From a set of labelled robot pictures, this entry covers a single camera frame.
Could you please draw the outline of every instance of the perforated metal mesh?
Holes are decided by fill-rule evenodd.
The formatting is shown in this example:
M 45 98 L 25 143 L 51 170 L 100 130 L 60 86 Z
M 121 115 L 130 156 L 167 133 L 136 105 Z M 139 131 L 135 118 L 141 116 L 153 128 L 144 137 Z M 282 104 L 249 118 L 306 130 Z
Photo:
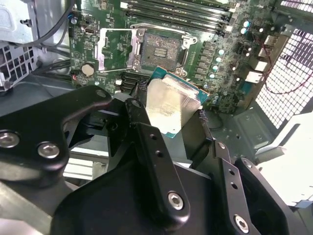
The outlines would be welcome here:
M 265 86 L 256 101 L 278 129 L 285 120 L 299 114 L 313 97 L 313 35 L 295 29 L 267 78 L 274 93 L 291 91 L 309 80 L 304 86 L 289 94 L 272 94 Z
M 0 44 L 0 92 L 21 81 L 36 68 L 37 51 L 32 47 Z
M 282 1 L 280 5 L 295 8 L 301 11 L 313 12 L 313 0 L 288 0 Z

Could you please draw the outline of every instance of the black metal bracket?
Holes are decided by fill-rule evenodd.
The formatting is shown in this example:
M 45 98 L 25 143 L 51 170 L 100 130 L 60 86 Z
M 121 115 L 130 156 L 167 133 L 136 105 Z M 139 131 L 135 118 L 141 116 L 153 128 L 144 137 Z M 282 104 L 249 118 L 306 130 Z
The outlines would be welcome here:
M 1 117 L 0 133 L 14 147 L 1 148 L 0 168 L 6 170 L 0 171 L 0 180 L 41 187 L 56 182 L 68 162 L 67 143 L 78 120 L 110 101 L 109 93 L 88 86 Z
M 190 216 L 190 205 L 160 130 L 150 125 L 144 106 L 125 101 L 139 162 L 147 169 L 156 197 L 156 216 L 167 230 L 179 229 Z
M 235 165 L 245 185 L 252 222 L 258 225 L 261 234 L 268 234 L 272 230 L 280 235 L 308 234 L 302 221 L 293 214 L 251 161 L 240 158 Z

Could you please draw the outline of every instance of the hole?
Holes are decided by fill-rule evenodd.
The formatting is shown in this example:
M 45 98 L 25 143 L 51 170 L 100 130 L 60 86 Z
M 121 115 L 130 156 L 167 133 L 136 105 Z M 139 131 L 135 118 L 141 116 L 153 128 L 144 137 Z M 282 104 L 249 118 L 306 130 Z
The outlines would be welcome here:
M 28 72 L 32 72 L 33 71 L 33 69 L 32 69 L 32 67 L 31 67 L 31 64 L 30 63 L 28 63 Z
M 246 227 L 246 225 L 245 225 L 245 223 L 244 223 L 243 221 L 239 221 L 239 224 L 240 224 L 240 226 L 243 227 L 243 228 Z
M 18 68 L 16 68 L 16 73 L 17 73 L 17 77 L 18 78 L 20 78 L 21 76 L 22 76 L 22 71 L 21 71 L 21 68 L 20 67 L 18 67 Z
M 132 104 L 138 108 L 141 107 L 141 104 L 137 100 L 132 100 Z
M 115 131 L 116 129 L 117 129 L 117 124 L 115 123 L 115 122 L 113 122 L 113 123 L 110 123 L 109 125 L 108 125 L 108 129 L 109 130 L 111 130 L 111 131 Z
M 237 185 L 235 185 L 233 182 L 231 182 L 230 184 L 232 185 L 234 189 L 238 189 Z
M 163 157 L 163 153 L 161 152 L 161 151 L 156 151 L 156 155 L 159 157 L 159 158 L 161 158 L 161 157 Z
M 6 53 L 5 56 L 7 61 L 12 59 L 11 52 Z
M 25 64 L 21 65 L 23 75 L 27 73 Z
M 20 63 L 19 63 L 19 60 L 18 59 L 14 59 L 14 65 L 15 66 L 18 66 Z
M 150 135 L 150 138 L 153 139 L 154 141 L 157 140 L 157 137 L 156 137 L 154 134 L 151 134 L 151 135 Z
M 65 135 L 65 139 L 67 139 L 68 136 L 69 136 L 69 131 L 65 131 L 65 132 L 64 132 L 64 135 Z
M 10 78 L 9 71 L 7 70 L 6 66 L 0 67 L 0 72 L 3 73 L 5 79 Z
M 33 26 L 33 22 L 31 20 L 25 20 L 25 21 L 20 20 L 20 23 L 24 24 L 24 25 L 26 25 L 26 26 L 28 26 L 30 28 Z

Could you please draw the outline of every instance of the black plastic part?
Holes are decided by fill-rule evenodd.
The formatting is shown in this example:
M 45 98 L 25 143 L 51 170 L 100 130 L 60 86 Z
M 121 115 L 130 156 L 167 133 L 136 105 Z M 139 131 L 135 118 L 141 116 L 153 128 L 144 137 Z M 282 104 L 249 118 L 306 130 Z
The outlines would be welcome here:
M 241 158 L 235 165 L 245 186 L 252 222 L 262 235 L 309 234 L 303 222 L 293 214 L 251 161 Z
M 179 166 L 175 171 L 190 200 L 192 216 L 171 234 L 210 235 L 212 232 L 211 181 Z M 151 216 L 156 203 L 144 182 L 137 160 L 100 176 L 70 194 L 56 211 L 51 235 L 134 234 L 164 235 L 162 226 Z
M 13 148 L 1 148 L 0 180 L 37 187 L 57 181 L 62 177 L 69 157 L 64 132 L 73 133 L 78 120 L 90 112 L 104 109 L 110 101 L 111 96 L 106 91 L 87 86 L 2 116 L 0 131 L 16 133 L 20 142 Z M 53 159 L 41 157 L 37 149 L 44 142 L 57 145 L 59 155 Z

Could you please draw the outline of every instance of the ram slot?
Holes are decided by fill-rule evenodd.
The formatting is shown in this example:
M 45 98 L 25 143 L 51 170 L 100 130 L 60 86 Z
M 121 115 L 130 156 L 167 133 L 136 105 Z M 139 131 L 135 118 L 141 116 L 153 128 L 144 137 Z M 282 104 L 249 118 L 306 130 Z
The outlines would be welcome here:
M 131 4 L 135 9 L 154 9 L 157 12 L 165 13 L 165 14 L 173 14 L 175 16 L 181 18 L 187 18 L 190 20 L 196 20 L 202 23 L 209 22 L 221 22 L 224 23 L 227 20 L 223 14 L 206 12 L 205 14 L 200 12 L 194 12 L 190 10 L 179 9 L 173 6 L 164 6 L 158 3 L 146 2 L 142 0 L 138 0 L 137 3 Z
M 177 1 L 177 0 L 144 0 L 146 2 L 153 2 L 162 4 L 164 6 L 171 6 L 175 8 L 185 9 L 185 10 L 191 10 L 195 12 L 199 12 L 202 14 L 206 13 L 217 13 L 217 14 L 223 14 L 226 16 L 230 16 L 229 12 L 229 6 L 223 5 L 221 3 L 212 3 L 209 6 L 203 5 L 199 3 L 189 2 L 189 1 Z
M 210 32 L 210 33 L 216 33 L 216 34 L 221 34 L 222 30 L 220 26 L 215 26 L 215 25 L 209 25 L 209 24 L 204 24 L 204 23 L 199 23 L 199 22 L 193 22 L 190 20 L 182 20 L 178 17 L 168 15 L 168 14 L 158 14 L 157 12 L 153 11 L 141 11 L 137 9 L 127 9 L 127 13 L 129 16 L 136 16 L 136 17 L 142 17 L 144 19 L 151 19 L 151 20 L 156 20 L 162 23 L 171 23 L 177 26 L 182 26 L 182 27 L 188 27 L 192 29 L 197 29 L 200 31 L 204 32 Z

